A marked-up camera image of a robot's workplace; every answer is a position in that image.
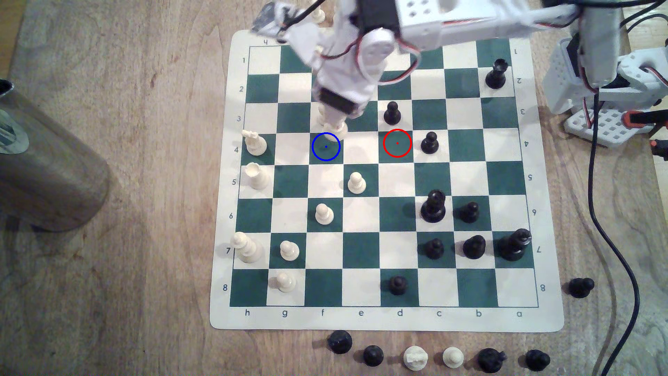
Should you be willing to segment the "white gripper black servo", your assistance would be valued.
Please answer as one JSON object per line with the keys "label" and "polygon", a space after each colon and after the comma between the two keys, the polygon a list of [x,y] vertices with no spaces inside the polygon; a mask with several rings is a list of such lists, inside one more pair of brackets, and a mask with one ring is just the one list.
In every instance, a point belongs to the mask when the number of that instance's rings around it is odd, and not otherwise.
{"label": "white gripper black servo", "polygon": [[[405,80],[422,60],[420,49],[402,38],[396,1],[338,1],[331,33],[320,31],[306,9],[285,4],[285,41],[315,73],[313,96],[317,124],[344,127],[347,118],[361,116],[379,86]],[[392,79],[383,80],[387,58],[398,49],[413,63]]]}

